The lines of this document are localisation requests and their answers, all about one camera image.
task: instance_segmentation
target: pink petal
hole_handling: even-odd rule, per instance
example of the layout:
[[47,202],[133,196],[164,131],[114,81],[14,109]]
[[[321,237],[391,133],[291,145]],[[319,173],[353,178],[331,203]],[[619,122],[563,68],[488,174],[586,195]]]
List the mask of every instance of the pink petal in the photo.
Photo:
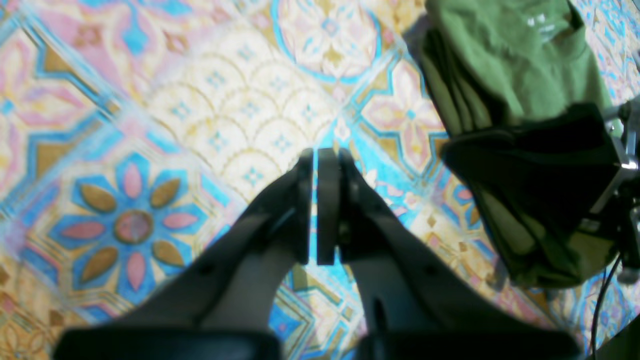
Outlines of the pink petal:
[[431,237],[428,239],[428,243],[430,247],[438,247],[440,246],[440,239],[439,237],[437,237],[436,235],[432,234]]
[[215,22],[223,22],[229,20],[229,15],[226,13],[226,11],[217,7],[213,10],[213,14],[211,15],[211,17]]
[[400,196],[404,195],[404,191],[396,188],[393,185],[388,184],[387,185],[387,194],[389,194],[389,196],[393,196],[393,197],[400,197]]
[[9,0],[9,3],[4,6],[4,10],[6,12],[12,13],[18,8],[18,4],[20,4],[20,1]]
[[470,282],[472,286],[475,286],[477,288],[480,285],[481,280],[478,276],[472,276]]
[[[37,104],[30,103],[37,103],[45,96],[55,97],[67,106],[62,109],[52,110],[46,114],[43,114],[41,111],[35,111]],[[20,117],[30,126],[65,126],[72,121],[71,119],[78,118],[78,116],[86,113],[87,110],[90,109],[90,105],[84,103],[77,96],[77,94],[71,92],[69,89],[43,85],[24,94],[21,100],[27,104],[27,106],[25,106],[25,110],[20,112]]]
[[338,101],[343,101],[344,99],[346,99],[347,97],[347,93],[344,91],[343,88],[336,86],[333,89],[333,93],[332,96],[334,99],[338,100]]
[[[9,148],[11,154],[19,154],[25,139],[20,135],[20,131],[16,129],[15,124],[9,123]],[[20,156],[12,156],[12,161],[9,164],[9,168],[6,171],[6,175],[3,179],[0,179],[0,189],[5,189],[9,181],[13,180],[13,177],[20,173]]]
[[171,214],[164,218],[163,224],[169,229],[182,229],[198,221],[198,218],[187,213]]
[[440,120],[440,116],[433,106],[433,102],[427,99],[419,99],[413,104],[413,112],[416,114],[414,121],[426,127],[430,131],[444,132],[444,124]]
[[420,73],[406,60],[400,61],[393,69],[391,83],[394,97],[400,103],[411,105],[422,98]]
[[13,44],[5,46],[4,48],[8,50],[1,54],[0,63],[8,63],[12,60],[12,56],[16,56],[22,66],[20,66],[19,69],[11,68],[7,69],[7,72],[3,71],[3,80],[0,86],[3,87],[5,91],[8,90],[9,93],[13,92],[17,94],[20,93],[28,83],[27,79],[31,74],[29,69],[32,69],[32,61],[30,61],[30,59],[34,58],[33,51],[29,48],[27,42],[20,40],[16,40]]
[[29,229],[20,221],[15,226],[11,227],[6,234],[4,246],[9,250],[10,254],[17,256],[21,253],[21,250],[27,244],[27,234]]
[[124,172],[124,192],[132,199],[140,196],[142,192],[142,177],[138,167],[131,163]]
[[397,208],[394,210],[394,215],[396,217],[399,217],[400,215],[405,214],[406,212],[407,212],[407,209],[405,208]]
[[300,35],[307,35],[317,29],[318,24],[322,24],[324,14],[315,12],[294,12],[291,17],[291,24],[296,28]]
[[421,174],[431,160],[427,132],[420,126],[407,126],[400,136],[405,160]]
[[93,239],[102,233],[104,233],[104,225],[99,222],[81,222],[80,224],[72,225],[66,228],[62,235],[67,238],[89,240]]
[[368,123],[380,131],[398,131],[406,119],[404,109],[397,99],[387,95],[374,95],[361,111]]
[[[101,6],[100,10],[106,13],[109,11],[109,7],[111,6],[112,5]],[[80,32],[80,26],[82,25],[82,22],[77,21],[75,17],[60,12],[47,12],[45,21],[47,22],[47,27],[49,28],[49,30],[53,31],[53,33],[59,36],[66,44],[73,44],[76,41],[76,38],[78,37],[78,34]],[[119,67],[115,63],[115,59],[119,58],[109,55],[111,54],[109,52],[109,50],[112,49],[111,47],[100,45],[84,48],[76,47],[75,49],[79,51],[83,55],[83,58],[88,63],[92,64],[100,74],[104,75],[107,80],[110,80],[111,83],[115,84],[119,88],[119,90],[123,90],[121,76],[124,72],[123,68],[126,69],[126,67]]]
[[469,190],[464,189],[458,193],[458,197],[461,198],[462,200],[470,200],[473,197],[473,195]]
[[139,252],[134,252],[127,262],[127,277],[133,290],[138,291],[138,289],[140,289],[146,271],[147,264],[145,263],[145,257]]
[[383,33],[382,33],[382,38],[385,39],[386,42],[388,43],[392,43],[395,39],[394,39],[394,32],[391,31],[391,29],[386,29]]
[[256,16],[254,18],[254,21],[255,21],[255,24],[258,25],[258,28],[260,29],[265,29],[269,27],[269,19],[263,14]]
[[0,303],[0,308],[4,310],[6,314],[12,314],[15,309],[15,303],[10,297],[4,297],[4,301]]

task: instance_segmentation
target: blue flower motif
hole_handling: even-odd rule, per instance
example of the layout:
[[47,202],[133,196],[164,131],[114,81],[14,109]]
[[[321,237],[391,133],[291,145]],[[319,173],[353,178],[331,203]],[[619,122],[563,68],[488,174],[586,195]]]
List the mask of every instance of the blue flower motif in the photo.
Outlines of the blue flower motif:
[[179,203],[188,192],[184,170],[162,171],[151,183],[148,160],[133,154],[112,177],[76,180],[72,202],[82,211],[62,216],[49,236],[74,255],[74,289],[115,280],[117,293],[139,304],[157,285],[154,269],[171,276],[193,260],[176,234],[195,234],[206,216],[196,204]]
[[143,53],[149,41],[149,36],[140,26],[143,16],[140,8],[155,10],[171,17],[181,17],[193,13],[192,7],[183,3],[182,0],[80,0],[80,3],[94,9],[117,3],[126,4],[131,13],[129,19],[131,24],[122,34],[122,40],[134,56]]
[[264,179],[264,176],[258,172],[258,170],[256,170],[254,167],[251,167],[251,169],[249,169],[249,172],[247,172],[244,176],[243,176],[244,180],[247,180],[249,183],[251,183],[252,187],[255,187],[255,185],[262,179]]

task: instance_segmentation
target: gold petal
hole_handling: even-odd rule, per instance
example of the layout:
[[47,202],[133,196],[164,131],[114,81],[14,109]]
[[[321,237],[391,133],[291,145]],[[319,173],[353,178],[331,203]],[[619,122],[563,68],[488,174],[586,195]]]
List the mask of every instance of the gold petal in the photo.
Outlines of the gold petal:
[[80,194],[89,206],[103,213],[110,213],[116,209],[116,200],[105,189],[84,184],[80,187]]
[[180,188],[180,179],[171,179],[166,183],[157,187],[153,194],[151,194],[151,206],[154,208],[162,208],[166,206],[175,198]]
[[42,351],[42,349],[44,348],[44,345],[45,345],[44,332],[38,331],[31,337],[31,340],[29,340],[29,351],[32,354],[37,354],[40,351]]
[[184,260],[175,245],[164,240],[154,243],[154,256],[156,259],[173,266],[184,266]]
[[96,252],[84,267],[82,272],[82,282],[87,282],[104,274],[118,259],[118,249],[106,247]]
[[4,340],[9,351],[13,352],[18,350],[20,340],[18,337],[18,333],[15,331],[11,324],[9,324],[9,326],[7,326],[7,328],[4,330]]
[[480,220],[480,212],[478,212],[478,208],[474,206],[471,210],[471,222],[467,225],[473,225]]

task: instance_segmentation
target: decorative floor tile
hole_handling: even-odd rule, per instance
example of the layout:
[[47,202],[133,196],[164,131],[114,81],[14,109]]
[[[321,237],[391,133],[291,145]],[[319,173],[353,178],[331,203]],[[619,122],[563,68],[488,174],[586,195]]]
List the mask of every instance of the decorative floor tile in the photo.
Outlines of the decorative floor tile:
[[521,291],[508,286],[497,291],[492,286],[498,258],[484,232],[464,233],[432,202],[425,203],[408,228],[485,301],[526,322],[553,327],[548,316]]
[[250,24],[227,30],[145,107],[249,202],[324,136],[337,106]]
[[619,0],[597,2],[593,19],[593,32],[614,57],[615,64],[622,66],[627,37],[627,18],[622,14]]
[[359,88],[347,112],[414,186],[429,187],[442,169],[437,152],[448,136],[422,74],[407,54],[393,57],[384,71]]
[[[559,292],[553,302],[549,302],[550,312],[559,320],[562,329],[578,334],[576,337],[585,354],[591,341],[591,324],[603,276],[597,275],[582,286]],[[637,287],[621,286],[616,276],[608,288],[598,321],[597,347],[602,346],[624,329],[637,314]]]
[[0,358],[49,360],[65,327],[82,325],[29,268],[0,254]]
[[625,66],[627,62],[627,53],[624,48],[618,49],[605,43],[595,32],[587,31],[587,43],[591,46],[598,66],[600,67],[600,75],[605,85],[609,89],[611,100],[614,104],[619,104],[626,99],[627,76]]
[[269,42],[345,101],[397,50],[397,36],[358,0],[274,0],[251,14]]
[[120,315],[179,273],[244,209],[196,156],[139,111],[21,209],[8,241],[50,286],[92,321]]
[[410,178],[387,156],[383,148],[356,126],[347,114],[341,114],[318,147],[348,149],[369,186],[385,199],[404,224],[416,217],[421,204]]
[[389,28],[403,34],[426,11],[426,0],[362,0]]
[[[293,292],[286,298],[276,298],[270,321],[271,328],[284,340],[286,358],[340,359],[353,348],[363,334],[364,321],[354,287],[353,278],[349,279],[347,270],[341,265],[294,267],[278,294]],[[282,316],[296,308],[306,311]],[[295,318],[303,320],[292,324]],[[297,334],[286,336],[286,331]]]
[[622,0],[623,13],[627,16],[628,23],[632,30],[631,35],[637,39],[640,37],[640,10],[634,4],[634,0]]
[[596,0],[571,0],[582,15],[582,20],[589,29],[593,28],[593,17],[596,12],[595,1]]
[[217,24],[236,16],[224,0],[34,0],[44,23],[109,82],[140,101]]
[[20,0],[0,0],[0,25],[11,18],[20,6]]
[[452,224],[464,233],[483,231],[473,195],[449,169],[444,169],[438,174],[432,187],[431,201]]
[[0,28],[0,208],[118,110],[113,93],[29,15]]
[[[631,24],[628,25],[629,33],[637,33],[640,35],[640,28],[633,30]],[[640,37],[631,36],[627,38],[627,46],[625,49],[627,70],[627,99],[640,95],[640,63],[636,63],[633,53],[640,51]]]

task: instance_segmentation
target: green t-shirt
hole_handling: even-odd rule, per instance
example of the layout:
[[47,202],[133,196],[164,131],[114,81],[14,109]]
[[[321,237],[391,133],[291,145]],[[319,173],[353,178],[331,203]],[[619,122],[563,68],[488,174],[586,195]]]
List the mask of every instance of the green t-shirt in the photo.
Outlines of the green t-shirt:
[[[611,105],[584,23],[568,1],[429,0],[427,10],[432,27],[419,61],[450,136],[552,119],[579,102]],[[518,284],[578,285],[611,260],[610,241],[585,234],[549,241],[535,219],[467,185]]]

